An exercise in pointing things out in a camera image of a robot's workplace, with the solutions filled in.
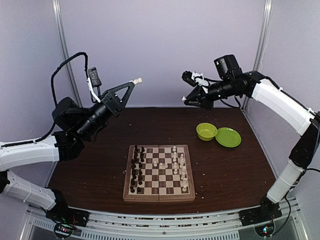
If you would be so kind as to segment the white king chess piece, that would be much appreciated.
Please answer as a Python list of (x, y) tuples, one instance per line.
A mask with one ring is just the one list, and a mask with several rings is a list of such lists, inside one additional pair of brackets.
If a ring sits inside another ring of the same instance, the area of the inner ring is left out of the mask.
[(187, 168), (184, 165), (181, 169), (182, 191), (185, 193), (188, 187)]

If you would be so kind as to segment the wooden chess board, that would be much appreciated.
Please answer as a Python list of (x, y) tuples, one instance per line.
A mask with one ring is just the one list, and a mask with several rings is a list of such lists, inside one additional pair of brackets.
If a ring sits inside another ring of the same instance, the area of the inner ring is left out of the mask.
[[(177, 148), (177, 160), (173, 162), (172, 148)], [(192, 202), (196, 198), (193, 171), (189, 147), (186, 144), (179, 145), (138, 145), (144, 147), (145, 173), (142, 193), (130, 193), (131, 159), (133, 157), (134, 145), (129, 146), (125, 180), (122, 198), (125, 202), (146, 203), (174, 203)], [(187, 190), (182, 191), (180, 155), (184, 154)], [(168, 168), (153, 168), (153, 163), (167, 163)]]

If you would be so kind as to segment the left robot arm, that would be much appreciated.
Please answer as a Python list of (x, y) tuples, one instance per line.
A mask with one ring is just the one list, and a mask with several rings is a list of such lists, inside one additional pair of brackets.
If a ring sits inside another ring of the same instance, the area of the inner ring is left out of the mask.
[(141, 78), (106, 90), (96, 98), (90, 108), (79, 107), (70, 97), (62, 99), (52, 117), (60, 131), (50, 131), (38, 139), (0, 145), (0, 192), (15, 197), (47, 211), (61, 222), (72, 218), (63, 194), (59, 190), (44, 188), (25, 180), (11, 171), (14, 167), (76, 159), (92, 137), (108, 125), (111, 117), (118, 117), (126, 107), (134, 87)]

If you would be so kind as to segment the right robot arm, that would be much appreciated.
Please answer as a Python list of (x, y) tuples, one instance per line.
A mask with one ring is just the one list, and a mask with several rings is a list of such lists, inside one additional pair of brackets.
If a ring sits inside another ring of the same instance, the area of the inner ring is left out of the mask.
[(181, 78), (193, 87), (182, 98), (186, 106), (210, 110), (215, 101), (246, 96), (265, 105), (284, 119), (299, 134), (284, 170), (261, 200), (256, 210), (259, 220), (268, 220), (279, 203), (301, 178), (320, 145), (320, 114), (286, 93), (270, 77), (258, 71), (243, 72), (233, 54), (213, 61), (219, 80), (209, 79), (195, 71), (183, 72)]

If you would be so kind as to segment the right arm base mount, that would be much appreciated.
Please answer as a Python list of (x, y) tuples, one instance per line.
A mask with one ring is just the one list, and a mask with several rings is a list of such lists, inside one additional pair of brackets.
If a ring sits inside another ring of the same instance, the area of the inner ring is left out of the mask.
[(257, 207), (241, 210), (239, 218), (243, 227), (257, 225), (255, 232), (260, 237), (271, 237), (276, 232), (274, 220), (282, 216), (279, 203), (264, 196)]

